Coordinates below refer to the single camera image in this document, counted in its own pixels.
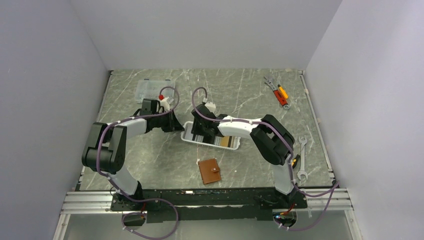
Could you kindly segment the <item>white striped card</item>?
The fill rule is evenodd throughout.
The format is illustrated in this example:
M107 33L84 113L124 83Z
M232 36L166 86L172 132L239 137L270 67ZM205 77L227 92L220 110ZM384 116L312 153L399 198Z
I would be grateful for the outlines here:
M196 134L196 135L193 136L193 141L198 142L198 143L203 143L204 142L204 136Z

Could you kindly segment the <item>white plastic basket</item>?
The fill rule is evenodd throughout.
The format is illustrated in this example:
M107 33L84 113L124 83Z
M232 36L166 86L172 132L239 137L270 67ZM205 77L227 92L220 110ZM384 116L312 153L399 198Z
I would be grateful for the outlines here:
M208 146L208 147L215 147L219 149L231 150L231 151L235 151L240 147L241 138L239 140L239 146L237 149L220 146L221 138L223 136L206 137L205 135L201 135L201 136L204 136L203 142L195 142L193 141L194 135L200 135L200 134L192 133L194 122L186 121L183 127L184 127L184 131L180 134L180 139L184 142Z

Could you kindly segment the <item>gold credit card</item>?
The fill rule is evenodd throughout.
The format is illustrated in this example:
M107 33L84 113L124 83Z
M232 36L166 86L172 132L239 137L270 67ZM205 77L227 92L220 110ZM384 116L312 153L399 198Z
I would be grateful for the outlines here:
M224 136L220 140L221 147L237 149L240 145L240 137L237 136Z

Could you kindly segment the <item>brown leather card holder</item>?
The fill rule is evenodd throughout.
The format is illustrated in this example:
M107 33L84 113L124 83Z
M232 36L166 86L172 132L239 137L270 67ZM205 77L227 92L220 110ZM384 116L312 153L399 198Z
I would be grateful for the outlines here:
M198 162L199 172L204 185L219 182L221 170L215 158L210 158Z

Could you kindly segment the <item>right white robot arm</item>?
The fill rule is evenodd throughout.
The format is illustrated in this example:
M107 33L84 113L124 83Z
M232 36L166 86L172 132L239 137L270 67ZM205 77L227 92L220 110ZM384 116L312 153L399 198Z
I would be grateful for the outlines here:
M252 140L261 156L272 165L276 203L287 208L295 201L294 177L291 160L295 139L270 114L257 119L216 116L202 103L191 111L194 116L193 133L204 137L240 137Z

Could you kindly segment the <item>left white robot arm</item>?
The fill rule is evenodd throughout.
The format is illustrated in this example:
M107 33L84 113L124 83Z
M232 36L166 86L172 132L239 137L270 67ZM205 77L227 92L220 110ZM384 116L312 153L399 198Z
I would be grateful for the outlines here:
M165 133L184 131L167 98L144 99L141 108L124 120L93 123L82 152L83 166L111 181L131 210L143 205L144 196L141 183L124 166L127 141L155 128Z

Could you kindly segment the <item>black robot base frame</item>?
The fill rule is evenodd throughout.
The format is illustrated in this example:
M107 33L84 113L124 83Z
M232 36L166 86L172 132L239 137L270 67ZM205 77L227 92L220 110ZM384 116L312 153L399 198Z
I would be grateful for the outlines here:
M144 189L147 203L129 202L114 194L112 212L146 212L147 223L164 221L254 219L270 221L273 214L306 209L306 197L294 191L283 196L274 187Z

